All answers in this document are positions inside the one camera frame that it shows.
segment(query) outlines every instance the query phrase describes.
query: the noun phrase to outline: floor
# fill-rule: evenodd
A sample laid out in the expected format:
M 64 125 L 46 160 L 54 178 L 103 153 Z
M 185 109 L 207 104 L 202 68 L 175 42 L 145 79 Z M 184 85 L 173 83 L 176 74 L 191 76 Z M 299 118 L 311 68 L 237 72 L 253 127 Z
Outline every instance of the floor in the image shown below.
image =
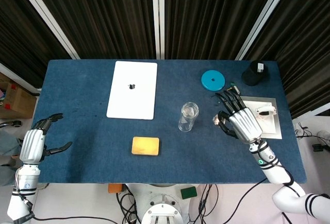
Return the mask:
M 330 117 L 313 117 L 303 126 L 316 134 L 319 130 L 329 130 Z M 25 131 L 30 127 L 31 120 L 23 120 L 21 128 L 6 127 L 6 131 L 23 137 Z M 327 151 L 315 153 L 311 144 L 317 143 L 316 138 L 308 137 L 298 140 L 300 152 L 307 173 L 307 183 L 302 187 L 306 192 L 330 193 L 330 153 Z M 219 202 L 213 213 L 205 218 L 206 223 L 223 223 L 232 214 L 241 196 L 252 184 L 223 184 L 219 187 Z M 280 186 L 262 184 L 252 190 L 242 201 L 237 213 L 229 223 L 288 223 L 283 220 L 280 211 L 272 202 L 272 194 Z M 11 186 L 0 187 L 0 223 L 10 221 L 6 215 L 11 195 Z M 203 185 L 197 188 L 201 193 Z M 207 202 L 206 208 L 210 210 L 216 200 L 216 189 L 213 188 Z M 197 214 L 198 198 L 192 199 L 190 203 L 190 214 Z M 50 184 L 49 187 L 38 192 L 34 209 L 39 218 L 65 217 L 65 216 L 98 216 L 110 218 L 118 223 L 122 222 L 123 215 L 117 204 L 115 195 L 107 193 L 106 184 Z M 321 223 L 306 215 L 287 214 L 292 223 Z M 103 220 L 71 219 L 55 220 L 45 223 L 109 223 Z

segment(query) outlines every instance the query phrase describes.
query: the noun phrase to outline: blue tablecloth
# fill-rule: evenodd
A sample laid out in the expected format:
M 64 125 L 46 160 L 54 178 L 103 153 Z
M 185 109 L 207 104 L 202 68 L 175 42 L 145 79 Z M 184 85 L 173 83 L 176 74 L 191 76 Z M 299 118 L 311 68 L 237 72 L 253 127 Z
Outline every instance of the blue tablecloth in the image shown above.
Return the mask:
M 62 112 L 46 137 L 48 148 L 72 141 L 65 152 L 40 164 L 40 182 L 59 183 L 255 183 L 265 176 L 249 146 L 225 135 L 212 118 L 222 105 L 202 87 L 207 70 L 220 71 L 225 87 L 235 82 L 244 96 L 276 98 L 282 140 L 268 142 L 298 183 L 306 181 L 278 67 L 254 87 L 241 80 L 248 61 L 146 60 L 158 63 L 153 120 L 106 117 L 116 60 L 53 60 L 36 109 L 37 121 Z M 197 103 L 191 132 L 177 127 L 185 102 Z M 160 138 L 158 156 L 131 153 L 134 136 Z

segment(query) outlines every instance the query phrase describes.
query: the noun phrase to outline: black curtain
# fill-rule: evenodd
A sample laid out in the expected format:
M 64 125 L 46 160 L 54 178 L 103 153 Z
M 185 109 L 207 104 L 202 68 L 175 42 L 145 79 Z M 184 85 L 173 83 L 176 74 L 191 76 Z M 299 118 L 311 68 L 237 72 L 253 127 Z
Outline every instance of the black curtain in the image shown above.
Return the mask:
M 166 59 L 235 59 L 267 0 L 165 0 Z
M 43 0 L 82 59 L 155 59 L 152 0 Z
M 330 0 L 281 0 L 245 58 L 278 62 L 292 118 L 330 102 Z
M 0 1 L 0 63 L 42 87 L 50 59 L 69 55 L 28 0 Z

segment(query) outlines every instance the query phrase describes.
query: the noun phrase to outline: robotic arm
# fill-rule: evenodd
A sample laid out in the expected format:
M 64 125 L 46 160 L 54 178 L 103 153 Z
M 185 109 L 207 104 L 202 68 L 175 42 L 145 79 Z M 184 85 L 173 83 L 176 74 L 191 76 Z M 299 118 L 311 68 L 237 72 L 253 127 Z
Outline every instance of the robotic arm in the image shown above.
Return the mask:
M 63 118 L 62 113 L 58 113 L 42 119 L 24 136 L 20 154 L 23 166 L 16 171 L 15 186 L 7 211 L 14 224 L 30 223 L 30 220 L 35 216 L 32 211 L 32 202 L 35 200 L 40 174 L 39 163 L 44 160 L 45 156 L 63 152 L 72 144 L 69 142 L 63 147 L 55 149 L 47 149 L 45 146 L 48 129 L 52 122 L 61 118 Z
M 305 194 L 294 181 L 289 171 L 281 165 L 278 158 L 266 141 L 262 140 L 262 129 L 251 110 L 247 108 L 241 97 L 233 90 L 216 94 L 229 112 L 220 111 L 213 122 L 227 135 L 250 145 L 250 153 L 257 161 L 260 169 L 269 182 L 283 184 L 272 199 L 281 211 L 288 213 L 308 214 L 325 222 L 330 222 L 330 197 L 327 194 Z M 230 130 L 225 122 L 232 124 Z

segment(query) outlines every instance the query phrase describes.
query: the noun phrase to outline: black cup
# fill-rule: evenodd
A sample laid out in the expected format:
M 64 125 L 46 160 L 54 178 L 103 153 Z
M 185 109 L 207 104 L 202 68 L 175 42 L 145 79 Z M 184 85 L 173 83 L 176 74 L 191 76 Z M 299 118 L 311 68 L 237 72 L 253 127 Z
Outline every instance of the black cup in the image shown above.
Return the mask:
M 268 68 L 262 61 L 253 61 L 242 74 L 242 81 L 249 86 L 257 85 L 268 74 Z

